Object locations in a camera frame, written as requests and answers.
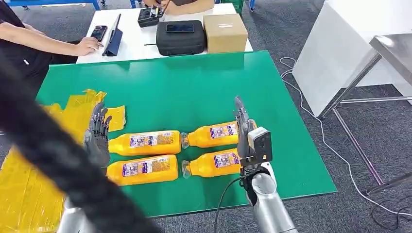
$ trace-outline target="orange juice bottle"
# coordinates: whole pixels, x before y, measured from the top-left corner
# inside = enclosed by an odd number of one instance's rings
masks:
[[[238,126],[235,121],[217,125],[203,126],[189,134],[182,133],[182,147],[216,147],[238,142]]]
[[[177,179],[176,155],[118,161],[107,167],[107,177],[119,186]]]
[[[109,152],[125,156],[177,154],[180,152],[179,131],[126,133],[109,140]]]
[[[237,149],[206,153],[189,162],[182,161],[183,177],[202,176],[213,177],[240,172],[240,162]]]

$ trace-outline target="stainless steel table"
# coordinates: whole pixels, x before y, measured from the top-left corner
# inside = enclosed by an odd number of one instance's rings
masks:
[[[402,176],[396,177],[390,181],[384,182],[369,158],[363,152],[356,138],[350,131],[348,125],[345,123],[342,116],[337,109],[340,104],[349,103],[362,103],[362,102],[378,102],[378,101],[394,101],[394,100],[412,100],[412,97],[384,97],[384,98],[369,98],[369,99],[351,99],[345,100],[356,85],[366,76],[366,74],[376,65],[381,59],[386,59],[400,74],[401,76],[412,85],[412,33],[408,34],[394,34],[394,35],[380,35],[375,36],[369,43],[375,49],[375,55],[369,61],[365,68],[363,68],[353,82],[345,88],[345,90],[332,102],[332,104],[321,113],[322,117],[326,117],[327,114],[333,112],[338,118],[339,122],[343,126],[345,132],[352,141],[355,149],[366,163],[369,171],[375,178],[378,185],[372,189],[366,191],[367,195],[397,186],[405,181],[412,180],[412,172],[408,172]]]

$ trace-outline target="person's arm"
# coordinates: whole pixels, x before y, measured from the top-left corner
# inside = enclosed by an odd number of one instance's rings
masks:
[[[167,2],[168,2],[167,0],[162,1],[162,6],[165,7]],[[177,6],[171,0],[166,9],[166,13],[169,15],[193,14],[193,13],[203,12],[203,11],[212,9],[214,5],[215,5],[214,0],[197,0],[189,4]]]
[[[102,44],[92,37],[85,37],[79,44],[73,45],[6,22],[0,24],[0,39],[44,52],[71,56],[84,56],[102,47]]]
[[[25,27],[26,29],[29,29],[30,31],[33,31],[33,32],[35,32],[35,33],[40,33],[40,34],[46,35],[46,34],[44,34],[43,32],[41,32],[41,31],[37,30],[36,28],[34,28],[34,27],[33,27],[32,25],[30,25],[30,24],[23,23],[23,25],[24,25],[24,27]]]
[[[148,5],[148,6],[158,6],[156,0],[143,0],[143,3]]]

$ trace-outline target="yellow foam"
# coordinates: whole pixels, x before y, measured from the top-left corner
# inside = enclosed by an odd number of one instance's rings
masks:
[[[124,105],[117,108],[107,108],[106,119],[108,116],[112,116],[112,120],[109,123],[109,132],[122,130],[126,124],[126,110]]]

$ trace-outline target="smartphone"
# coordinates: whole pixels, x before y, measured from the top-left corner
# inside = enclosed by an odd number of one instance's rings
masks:
[[[194,24],[168,24],[166,26],[167,33],[193,33]]]
[[[91,33],[91,37],[96,38],[99,42],[103,40],[103,36],[106,33],[107,26],[96,26]]]

